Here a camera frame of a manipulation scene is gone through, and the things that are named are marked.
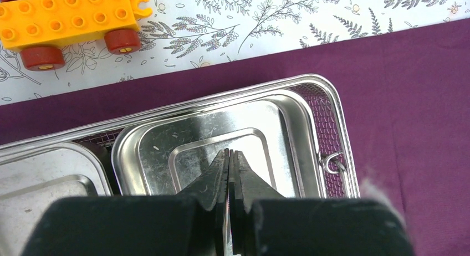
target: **purple cloth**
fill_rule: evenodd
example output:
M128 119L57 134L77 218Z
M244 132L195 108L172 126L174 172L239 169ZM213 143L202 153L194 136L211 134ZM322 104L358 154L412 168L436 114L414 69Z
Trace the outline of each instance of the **purple cloth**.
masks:
M417 254L467 255L469 23L439 24L0 106L0 144L318 73L339 91L359 180L372 179L405 213Z

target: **metal ring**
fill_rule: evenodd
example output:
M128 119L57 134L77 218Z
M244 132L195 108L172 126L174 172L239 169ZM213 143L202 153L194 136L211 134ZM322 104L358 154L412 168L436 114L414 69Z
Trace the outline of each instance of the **metal ring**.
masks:
M338 160L334 160L333 158L339 156L343 154L343 152L341 151L338 151L338 152L334 152L332 153L331 155L328 155L328 156L324 156L324 155L321 155L322 159L321 159L321 165L323 166L323 169L329 173L329 174L332 174L332 175L335 175L335 174L338 174L340 171L343 171L345 172L346 171L346 167L343 165L343 163L341 163L340 161ZM333 161L333 163L338 166L339 170L331 170L330 166L329 166L329 163L330 161Z

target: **lego duplo vehicle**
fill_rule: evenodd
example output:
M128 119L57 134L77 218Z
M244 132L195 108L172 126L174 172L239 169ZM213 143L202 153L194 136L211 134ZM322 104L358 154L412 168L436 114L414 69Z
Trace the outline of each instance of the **lego duplo vehicle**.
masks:
M140 9L149 0L0 0L0 39L19 52L28 70L65 65L61 48L104 38L113 54L140 49L137 20L152 15Z

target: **botanical pattern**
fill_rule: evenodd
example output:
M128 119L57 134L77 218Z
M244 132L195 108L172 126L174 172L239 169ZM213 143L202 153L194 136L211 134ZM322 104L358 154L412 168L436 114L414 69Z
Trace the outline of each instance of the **botanical pattern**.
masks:
M470 0L378 1L150 0L139 52L88 41L62 48L65 67L32 72L0 44L0 105L470 18Z

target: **white tablecloth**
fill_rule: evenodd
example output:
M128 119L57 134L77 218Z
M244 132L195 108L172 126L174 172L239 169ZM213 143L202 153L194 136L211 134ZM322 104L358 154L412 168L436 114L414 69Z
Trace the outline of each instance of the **white tablecloth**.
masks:
M0 105L470 17L470 0L150 0L146 6L154 14L139 21L142 49L133 54L111 55L102 40L74 44L63 49L65 67L33 72L2 47Z

